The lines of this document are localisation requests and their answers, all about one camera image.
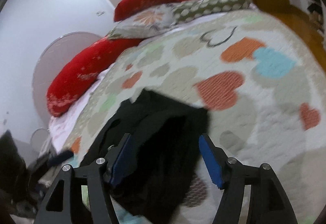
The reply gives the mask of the black pants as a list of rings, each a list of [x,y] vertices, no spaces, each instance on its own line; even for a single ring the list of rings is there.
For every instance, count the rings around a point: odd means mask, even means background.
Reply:
[[[199,157],[208,112],[154,91],[125,100],[97,135],[81,165],[104,157],[130,134],[110,183],[112,196],[133,215],[169,223],[185,198]]]

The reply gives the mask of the long red pillow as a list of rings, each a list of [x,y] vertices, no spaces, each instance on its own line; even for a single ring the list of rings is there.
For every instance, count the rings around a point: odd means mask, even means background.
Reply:
[[[68,111],[97,80],[97,76],[128,48],[138,46],[142,39],[98,40],[78,53],[66,64],[50,84],[46,93],[47,110],[53,117]]]

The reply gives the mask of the heart pattern quilt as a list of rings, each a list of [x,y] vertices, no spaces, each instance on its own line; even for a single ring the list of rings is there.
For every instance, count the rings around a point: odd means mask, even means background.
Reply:
[[[73,166],[121,102],[149,89],[209,112],[209,135],[244,164],[269,163],[299,223],[325,206],[325,74],[272,16],[234,11],[125,51],[66,140]]]

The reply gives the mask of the round white headboard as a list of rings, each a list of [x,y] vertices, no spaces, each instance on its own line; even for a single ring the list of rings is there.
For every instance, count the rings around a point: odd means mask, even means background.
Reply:
[[[56,39],[51,43],[36,62],[32,79],[33,102],[42,126],[32,133],[30,144],[41,151],[43,143],[48,139],[47,131],[50,114],[46,105],[46,93],[49,85],[72,58],[101,36],[89,32],[72,32]]]

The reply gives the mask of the floral grey pillow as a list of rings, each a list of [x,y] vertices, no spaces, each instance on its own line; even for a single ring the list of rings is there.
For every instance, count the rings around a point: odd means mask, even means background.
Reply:
[[[177,3],[150,7],[129,18],[116,22],[108,32],[108,39],[147,39],[164,34],[174,28],[173,9]]]

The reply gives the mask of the red pillow at back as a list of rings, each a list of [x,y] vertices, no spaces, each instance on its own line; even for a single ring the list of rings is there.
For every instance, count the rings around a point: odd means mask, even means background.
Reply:
[[[122,21],[150,7],[188,0],[122,0],[114,10],[114,22]]]

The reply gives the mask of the green white patterned bolster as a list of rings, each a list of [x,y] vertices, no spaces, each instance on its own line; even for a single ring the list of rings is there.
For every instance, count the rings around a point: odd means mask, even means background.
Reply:
[[[203,16],[248,9],[251,0],[184,1],[172,9],[176,24],[188,23]]]

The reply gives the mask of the wall socket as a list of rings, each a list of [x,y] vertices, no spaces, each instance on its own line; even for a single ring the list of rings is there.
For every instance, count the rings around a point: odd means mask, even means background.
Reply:
[[[101,16],[101,15],[103,15],[105,12],[104,11],[98,11],[97,13],[96,13],[96,15],[97,16]]]

